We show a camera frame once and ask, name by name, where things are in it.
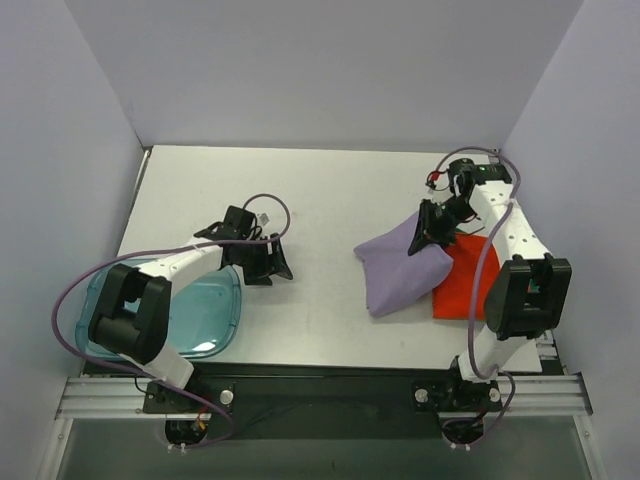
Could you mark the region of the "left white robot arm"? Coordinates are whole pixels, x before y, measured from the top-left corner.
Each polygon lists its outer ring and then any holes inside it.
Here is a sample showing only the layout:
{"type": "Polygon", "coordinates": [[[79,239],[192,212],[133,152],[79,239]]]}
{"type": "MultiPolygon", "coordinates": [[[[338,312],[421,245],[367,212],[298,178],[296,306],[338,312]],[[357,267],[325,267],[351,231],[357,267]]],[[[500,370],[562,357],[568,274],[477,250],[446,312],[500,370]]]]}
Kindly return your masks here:
{"type": "Polygon", "coordinates": [[[168,340],[172,298],[201,277],[226,267],[242,269],[247,285],[270,286],[271,277],[293,273],[284,257],[283,230],[263,232],[258,216],[230,206],[224,218],[193,234],[176,249],[136,266],[118,262],[107,270],[88,324],[88,339],[168,384],[166,398],[182,412],[195,409],[201,385],[194,365],[168,340]]]}

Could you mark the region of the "purple t shirt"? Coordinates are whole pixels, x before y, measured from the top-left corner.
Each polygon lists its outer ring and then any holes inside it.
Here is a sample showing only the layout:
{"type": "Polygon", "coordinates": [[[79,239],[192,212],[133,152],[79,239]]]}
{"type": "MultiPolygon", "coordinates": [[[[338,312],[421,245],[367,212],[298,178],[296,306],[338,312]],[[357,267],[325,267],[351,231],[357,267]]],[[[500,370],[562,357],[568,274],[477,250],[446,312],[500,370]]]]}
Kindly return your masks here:
{"type": "Polygon", "coordinates": [[[454,261],[431,244],[410,255],[418,215],[354,248],[365,275],[366,308],[374,318],[413,305],[438,287],[450,274],[454,261]]]}

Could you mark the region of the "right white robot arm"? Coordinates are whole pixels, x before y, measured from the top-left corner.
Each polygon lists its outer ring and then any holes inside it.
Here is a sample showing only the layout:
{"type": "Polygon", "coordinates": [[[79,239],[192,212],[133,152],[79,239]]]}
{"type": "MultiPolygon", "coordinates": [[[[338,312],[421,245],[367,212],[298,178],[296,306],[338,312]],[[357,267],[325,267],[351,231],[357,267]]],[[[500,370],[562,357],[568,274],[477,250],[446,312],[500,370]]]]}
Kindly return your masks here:
{"type": "Polygon", "coordinates": [[[448,198],[424,199],[408,253],[456,241],[469,219],[488,233],[472,283],[467,349],[457,358],[459,374],[443,383],[448,404],[465,408],[523,346],[555,329],[560,321],[572,267],[539,240],[516,199],[521,176],[504,156],[477,164],[459,151],[448,154],[427,177],[448,178],[448,198]]]}

